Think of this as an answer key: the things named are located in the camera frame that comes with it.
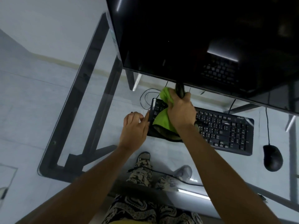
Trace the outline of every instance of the forearm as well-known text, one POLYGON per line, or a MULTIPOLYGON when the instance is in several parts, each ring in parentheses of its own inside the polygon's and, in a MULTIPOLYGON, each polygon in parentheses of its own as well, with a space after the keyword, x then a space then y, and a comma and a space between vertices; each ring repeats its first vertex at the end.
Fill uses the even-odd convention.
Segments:
POLYGON ((227 223, 280 223, 192 125, 178 129, 220 217, 227 223))
POLYGON ((35 212, 36 216, 30 223, 89 223, 131 154, 129 150, 117 148, 45 202, 48 206, 41 205, 43 209, 35 212))

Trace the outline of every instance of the patterned pants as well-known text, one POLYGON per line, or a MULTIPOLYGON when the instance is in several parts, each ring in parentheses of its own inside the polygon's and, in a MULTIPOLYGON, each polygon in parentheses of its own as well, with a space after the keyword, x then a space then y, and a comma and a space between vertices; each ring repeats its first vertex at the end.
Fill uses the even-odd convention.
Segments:
MULTIPOLYGON (((127 181, 151 187, 152 171, 141 167, 145 166, 152 169, 150 162, 141 160, 135 166, 140 168, 135 169, 127 181)), ((172 177, 162 176, 155 188, 167 191, 176 190, 175 181, 172 177)), ((102 224, 126 219, 159 224, 202 224, 197 213, 117 195, 102 224)))

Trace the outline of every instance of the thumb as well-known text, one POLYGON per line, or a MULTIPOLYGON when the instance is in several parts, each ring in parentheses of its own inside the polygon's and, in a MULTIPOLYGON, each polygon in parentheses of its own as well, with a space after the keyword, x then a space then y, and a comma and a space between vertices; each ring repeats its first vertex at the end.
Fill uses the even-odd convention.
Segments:
POLYGON ((171 103, 170 100, 167 101, 167 104, 168 104, 168 109, 171 110, 172 107, 173 107, 173 104, 171 103))

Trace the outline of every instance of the hand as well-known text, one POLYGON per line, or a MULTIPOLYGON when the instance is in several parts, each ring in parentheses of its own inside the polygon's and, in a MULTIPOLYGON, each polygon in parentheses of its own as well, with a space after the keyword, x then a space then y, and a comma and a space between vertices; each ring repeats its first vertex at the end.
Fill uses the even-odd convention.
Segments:
POLYGON ((149 112, 143 117, 138 112, 128 114, 123 120, 123 130, 119 141, 119 147, 136 151, 144 143, 150 123, 149 112))
POLYGON ((194 125, 196 121, 196 110, 193 107, 187 92, 183 99, 179 98, 173 89, 169 89, 173 104, 168 101, 168 116, 174 128, 179 131, 181 127, 194 125))

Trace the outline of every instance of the person's right arm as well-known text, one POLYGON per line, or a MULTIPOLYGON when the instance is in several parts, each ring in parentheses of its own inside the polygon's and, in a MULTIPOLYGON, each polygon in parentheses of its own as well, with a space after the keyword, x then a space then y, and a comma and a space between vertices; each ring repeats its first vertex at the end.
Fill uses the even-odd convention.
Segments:
POLYGON ((180 99, 170 89, 174 104, 168 116, 186 145, 219 216, 225 223, 280 223, 261 198, 211 147, 194 127, 196 110, 190 93, 180 99))

